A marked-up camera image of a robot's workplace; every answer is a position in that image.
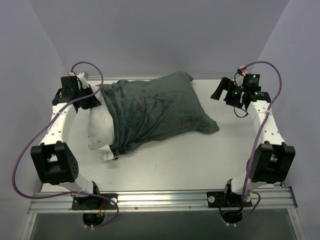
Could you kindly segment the white pillow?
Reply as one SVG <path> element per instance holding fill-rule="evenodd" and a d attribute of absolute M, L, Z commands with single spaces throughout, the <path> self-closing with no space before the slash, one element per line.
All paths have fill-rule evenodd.
<path fill-rule="evenodd" d="M 95 94 L 101 105 L 89 110 L 87 128 L 88 148 L 102 154 L 104 161 L 111 161 L 115 156 L 111 145 L 115 140 L 114 121 L 105 103 L 102 91 Z"/>

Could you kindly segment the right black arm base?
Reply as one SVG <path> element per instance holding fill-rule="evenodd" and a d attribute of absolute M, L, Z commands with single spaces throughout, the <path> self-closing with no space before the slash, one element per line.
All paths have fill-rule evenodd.
<path fill-rule="evenodd" d="M 226 224 L 238 224 L 243 220 L 243 209 L 252 206 L 252 201 L 242 201 L 240 195 L 224 193 L 224 191 L 208 191 L 206 193 L 207 206 L 219 210 L 222 220 Z"/>

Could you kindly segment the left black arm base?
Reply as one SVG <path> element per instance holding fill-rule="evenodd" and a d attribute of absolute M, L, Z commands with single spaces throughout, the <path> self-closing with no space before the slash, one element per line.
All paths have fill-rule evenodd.
<path fill-rule="evenodd" d="M 94 213 L 83 213 L 82 221 L 85 226 L 90 228 L 98 228 L 113 222 L 119 215 L 118 194 L 117 193 L 101 193 L 101 197 L 72 196 L 73 201 L 71 209 L 73 211 L 96 211 Z M 107 219 L 105 210 L 115 210 L 115 215 Z"/>

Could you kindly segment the zebra and green pillowcase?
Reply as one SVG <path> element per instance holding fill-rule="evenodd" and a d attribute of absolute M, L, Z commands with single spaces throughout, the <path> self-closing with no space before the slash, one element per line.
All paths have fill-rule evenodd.
<path fill-rule="evenodd" d="M 203 109 L 184 71 L 149 81 L 119 80 L 104 84 L 101 93 L 112 116 L 115 158 L 151 141 L 164 141 L 188 132 L 214 134 L 217 122 Z"/>

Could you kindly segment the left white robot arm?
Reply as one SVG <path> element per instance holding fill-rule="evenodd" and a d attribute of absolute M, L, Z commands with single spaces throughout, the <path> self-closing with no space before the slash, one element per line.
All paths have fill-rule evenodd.
<path fill-rule="evenodd" d="M 74 192 L 79 198 L 84 196 L 83 204 L 95 210 L 101 203 L 99 188 L 94 181 L 79 173 L 79 164 L 67 144 L 78 109 L 100 104 L 92 93 L 86 72 L 63 76 L 61 88 L 52 100 L 53 123 L 47 127 L 40 145 L 31 148 L 30 155 L 43 184 L 58 185 Z"/>

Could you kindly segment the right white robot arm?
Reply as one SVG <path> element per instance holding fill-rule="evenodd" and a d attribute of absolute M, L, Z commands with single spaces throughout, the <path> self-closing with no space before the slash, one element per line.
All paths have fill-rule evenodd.
<path fill-rule="evenodd" d="M 245 172 L 231 179 L 229 189 L 222 193 L 223 203 L 230 207 L 240 201 L 240 195 L 246 198 L 261 186 L 283 182 L 296 155 L 295 148 L 280 134 L 271 109 L 271 97 L 259 85 L 260 75 L 245 73 L 241 78 L 242 84 L 238 86 L 235 80 L 223 77 L 211 95 L 211 99 L 219 100 L 226 91 L 225 103 L 246 111 L 256 131 Z"/>

